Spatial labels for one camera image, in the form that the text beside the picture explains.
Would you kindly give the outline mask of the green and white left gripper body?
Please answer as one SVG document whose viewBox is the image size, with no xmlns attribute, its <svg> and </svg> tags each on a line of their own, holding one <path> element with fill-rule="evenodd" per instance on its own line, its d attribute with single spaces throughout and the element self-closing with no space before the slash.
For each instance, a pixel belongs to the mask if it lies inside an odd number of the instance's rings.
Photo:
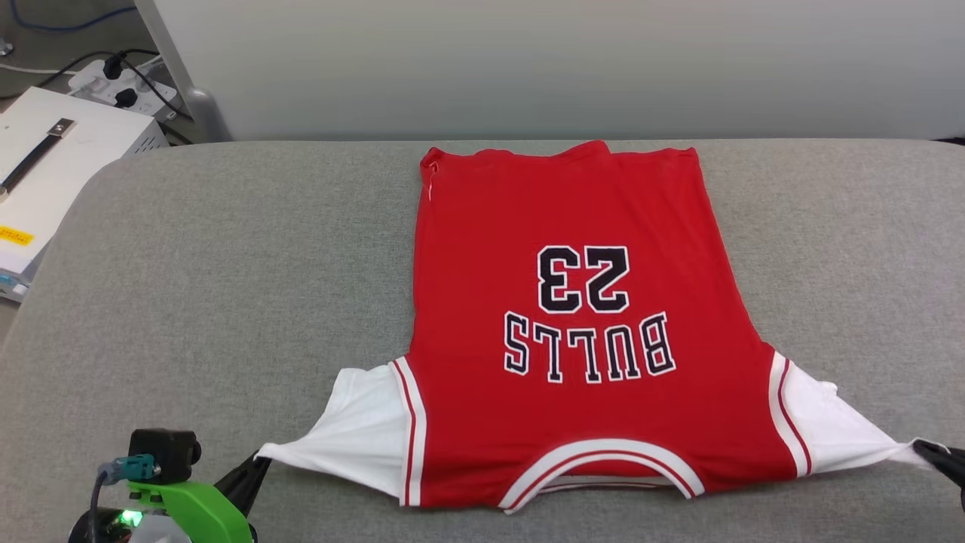
<svg viewBox="0 0 965 543">
<path fill-rule="evenodd" d="M 130 481 L 145 508 L 128 543 L 256 543 L 248 519 L 213 485 Z"/>
</svg>

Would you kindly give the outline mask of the white partition panel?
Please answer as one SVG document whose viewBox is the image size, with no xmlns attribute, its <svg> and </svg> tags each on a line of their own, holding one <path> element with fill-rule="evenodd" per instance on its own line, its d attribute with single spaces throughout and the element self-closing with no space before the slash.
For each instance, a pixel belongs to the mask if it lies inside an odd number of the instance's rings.
<svg viewBox="0 0 965 543">
<path fill-rule="evenodd" d="M 135 0 L 232 140 L 965 134 L 965 0 Z"/>
</svg>

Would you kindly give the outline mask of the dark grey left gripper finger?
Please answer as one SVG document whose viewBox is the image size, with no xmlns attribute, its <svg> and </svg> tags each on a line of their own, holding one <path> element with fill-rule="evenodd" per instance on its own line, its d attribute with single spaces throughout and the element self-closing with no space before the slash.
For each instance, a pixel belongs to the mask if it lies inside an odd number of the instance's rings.
<svg viewBox="0 0 965 543">
<path fill-rule="evenodd" d="M 230 502 L 254 502 L 269 468 L 270 458 L 254 453 L 219 479 L 215 488 Z"/>
<path fill-rule="evenodd" d="M 249 457 L 228 472 L 228 501 L 247 517 L 268 474 L 270 458 Z"/>
</svg>

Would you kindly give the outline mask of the red and white basketball jersey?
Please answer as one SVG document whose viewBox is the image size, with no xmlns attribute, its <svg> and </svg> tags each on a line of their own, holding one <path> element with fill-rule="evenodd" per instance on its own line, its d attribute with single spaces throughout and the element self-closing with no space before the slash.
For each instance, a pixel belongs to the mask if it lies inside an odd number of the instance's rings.
<svg viewBox="0 0 965 543">
<path fill-rule="evenodd" d="M 406 354 L 342 369 L 256 453 L 404 508 L 514 512 L 588 486 L 706 492 L 925 468 L 758 335 L 695 150 L 421 161 Z"/>
</svg>

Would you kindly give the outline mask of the white power strip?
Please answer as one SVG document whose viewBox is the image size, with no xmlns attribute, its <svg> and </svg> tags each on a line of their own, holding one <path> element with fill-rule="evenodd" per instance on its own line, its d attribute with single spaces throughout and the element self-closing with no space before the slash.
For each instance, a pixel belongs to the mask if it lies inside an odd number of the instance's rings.
<svg viewBox="0 0 965 543">
<path fill-rule="evenodd" d="M 154 72 L 164 66 L 159 56 L 140 66 L 125 61 L 125 70 L 116 81 L 104 78 L 101 71 L 104 60 L 93 60 L 69 77 L 69 96 L 116 108 L 114 95 L 123 89 L 134 88 L 139 95 L 138 102 L 121 109 L 152 116 L 159 121 L 172 120 L 176 116 L 176 110 L 182 106 L 178 91 L 154 77 Z"/>
</svg>

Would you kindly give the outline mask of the grey partition foot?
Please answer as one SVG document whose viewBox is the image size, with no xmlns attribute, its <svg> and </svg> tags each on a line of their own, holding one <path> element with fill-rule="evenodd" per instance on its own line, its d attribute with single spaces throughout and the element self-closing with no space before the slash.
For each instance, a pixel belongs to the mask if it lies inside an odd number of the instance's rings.
<svg viewBox="0 0 965 543">
<path fill-rule="evenodd" d="M 204 141 L 207 143 L 231 142 L 232 137 L 222 114 L 217 106 L 213 93 L 209 90 L 191 86 L 183 94 L 184 102 L 190 110 L 190 116 L 200 128 Z"/>
</svg>

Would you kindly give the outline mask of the white equipment case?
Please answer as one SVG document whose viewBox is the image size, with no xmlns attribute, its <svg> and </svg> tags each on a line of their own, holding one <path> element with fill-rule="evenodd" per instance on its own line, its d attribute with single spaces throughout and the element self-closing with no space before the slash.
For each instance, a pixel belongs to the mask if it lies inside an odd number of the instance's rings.
<svg viewBox="0 0 965 543">
<path fill-rule="evenodd" d="M 0 183 L 60 119 L 75 127 L 0 203 L 0 298 L 21 303 L 46 247 L 94 174 L 168 147 L 148 115 L 32 88 L 0 113 Z"/>
</svg>

